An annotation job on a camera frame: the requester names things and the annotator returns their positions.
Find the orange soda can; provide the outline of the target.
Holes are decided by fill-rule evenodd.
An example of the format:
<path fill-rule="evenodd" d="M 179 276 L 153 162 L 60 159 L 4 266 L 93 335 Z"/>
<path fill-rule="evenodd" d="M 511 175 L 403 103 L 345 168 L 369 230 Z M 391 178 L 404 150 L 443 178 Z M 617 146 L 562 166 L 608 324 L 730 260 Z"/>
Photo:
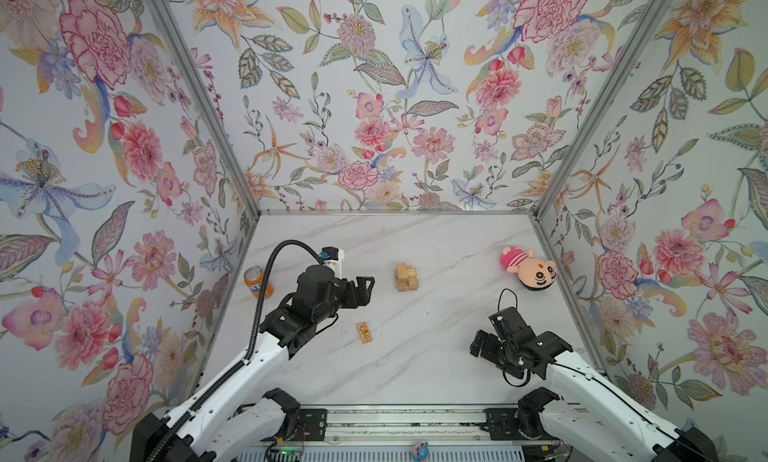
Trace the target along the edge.
<path fill-rule="evenodd" d="M 264 270 L 259 265 L 247 268 L 243 273 L 243 280 L 255 298 L 264 296 L 268 299 L 273 294 L 273 286 L 265 281 Z"/>

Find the pink plush doll toy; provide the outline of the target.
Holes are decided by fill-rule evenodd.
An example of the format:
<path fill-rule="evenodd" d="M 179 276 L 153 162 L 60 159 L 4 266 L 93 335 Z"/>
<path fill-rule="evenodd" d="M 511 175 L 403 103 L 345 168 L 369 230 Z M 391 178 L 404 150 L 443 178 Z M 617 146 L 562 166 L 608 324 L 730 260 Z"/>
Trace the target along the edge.
<path fill-rule="evenodd" d="M 507 273 L 516 275 L 520 283 L 531 291 L 545 290 L 557 278 L 555 263 L 537 258 L 532 249 L 508 246 L 502 250 L 500 263 Z"/>

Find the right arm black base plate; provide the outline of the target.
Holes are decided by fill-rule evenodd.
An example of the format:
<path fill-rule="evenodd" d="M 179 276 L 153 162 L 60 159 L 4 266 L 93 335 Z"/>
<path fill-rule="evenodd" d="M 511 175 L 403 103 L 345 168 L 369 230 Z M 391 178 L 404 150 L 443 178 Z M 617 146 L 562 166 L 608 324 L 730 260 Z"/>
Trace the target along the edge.
<path fill-rule="evenodd" d="M 492 441 L 537 440 L 542 436 L 538 414 L 525 408 L 488 408 L 482 429 Z"/>

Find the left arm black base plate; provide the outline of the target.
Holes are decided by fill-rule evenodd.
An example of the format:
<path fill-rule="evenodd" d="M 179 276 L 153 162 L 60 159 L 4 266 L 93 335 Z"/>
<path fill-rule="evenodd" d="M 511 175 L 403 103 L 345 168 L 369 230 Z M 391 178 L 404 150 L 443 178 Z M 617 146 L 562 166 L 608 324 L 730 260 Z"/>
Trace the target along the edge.
<path fill-rule="evenodd" d="M 328 425 L 327 409 L 300 408 L 285 414 L 276 434 L 265 438 L 270 442 L 322 442 Z"/>

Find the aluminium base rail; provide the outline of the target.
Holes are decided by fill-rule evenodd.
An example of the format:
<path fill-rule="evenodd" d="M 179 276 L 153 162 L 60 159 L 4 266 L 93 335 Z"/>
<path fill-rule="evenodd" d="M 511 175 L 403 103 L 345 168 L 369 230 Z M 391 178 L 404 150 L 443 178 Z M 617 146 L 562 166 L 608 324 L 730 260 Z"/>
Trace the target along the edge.
<path fill-rule="evenodd" d="M 256 442 L 242 461 L 413 461 L 412 447 L 429 444 L 428 461 L 566 461 L 580 454 L 551 437 L 492 441 L 484 410 L 510 405 L 307 405 L 327 409 L 322 442 Z"/>

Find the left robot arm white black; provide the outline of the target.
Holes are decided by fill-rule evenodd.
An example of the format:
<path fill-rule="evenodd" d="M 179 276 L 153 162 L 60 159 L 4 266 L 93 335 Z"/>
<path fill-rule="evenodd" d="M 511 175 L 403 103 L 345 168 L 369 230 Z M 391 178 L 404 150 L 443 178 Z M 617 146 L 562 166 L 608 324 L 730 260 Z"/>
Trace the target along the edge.
<path fill-rule="evenodd" d="M 294 292 L 262 321 L 245 348 L 218 376 L 163 417 L 150 414 L 134 428 L 132 461 L 229 461 L 258 441 L 283 442 L 298 429 L 300 403 L 279 388 L 246 401 L 342 309 L 369 304 L 375 280 L 337 277 L 327 265 L 301 273 Z"/>

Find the small colourful object on rail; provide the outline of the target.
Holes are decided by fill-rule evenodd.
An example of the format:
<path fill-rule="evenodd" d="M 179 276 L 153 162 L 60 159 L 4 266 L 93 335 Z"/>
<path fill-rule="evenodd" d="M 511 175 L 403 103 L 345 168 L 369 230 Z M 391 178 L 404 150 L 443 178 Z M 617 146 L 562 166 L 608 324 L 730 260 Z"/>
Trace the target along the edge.
<path fill-rule="evenodd" d="M 421 442 L 412 447 L 411 457 L 414 462 L 427 462 L 430 457 L 429 444 Z"/>

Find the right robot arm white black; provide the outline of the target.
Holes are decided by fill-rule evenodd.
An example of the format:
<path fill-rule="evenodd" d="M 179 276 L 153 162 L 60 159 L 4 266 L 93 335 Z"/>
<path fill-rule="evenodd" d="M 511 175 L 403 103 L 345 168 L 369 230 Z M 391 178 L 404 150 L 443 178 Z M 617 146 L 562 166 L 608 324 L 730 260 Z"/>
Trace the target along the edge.
<path fill-rule="evenodd" d="M 696 427 L 682 429 L 656 415 L 595 370 L 557 334 L 540 334 L 507 307 L 477 331 L 469 352 L 503 377 L 542 385 L 512 409 L 489 409 L 494 439 L 560 440 L 594 461 L 715 461 L 713 440 Z"/>

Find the plain wood block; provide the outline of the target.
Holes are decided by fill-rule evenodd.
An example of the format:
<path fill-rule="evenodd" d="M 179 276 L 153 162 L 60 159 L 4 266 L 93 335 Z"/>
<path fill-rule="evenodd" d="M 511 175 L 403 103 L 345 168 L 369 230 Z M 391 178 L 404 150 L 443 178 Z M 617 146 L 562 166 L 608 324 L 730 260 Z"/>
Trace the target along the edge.
<path fill-rule="evenodd" d="M 398 263 L 395 269 L 395 279 L 397 281 L 407 281 L 409 278 L 409 268 L 406 263 Z"/>

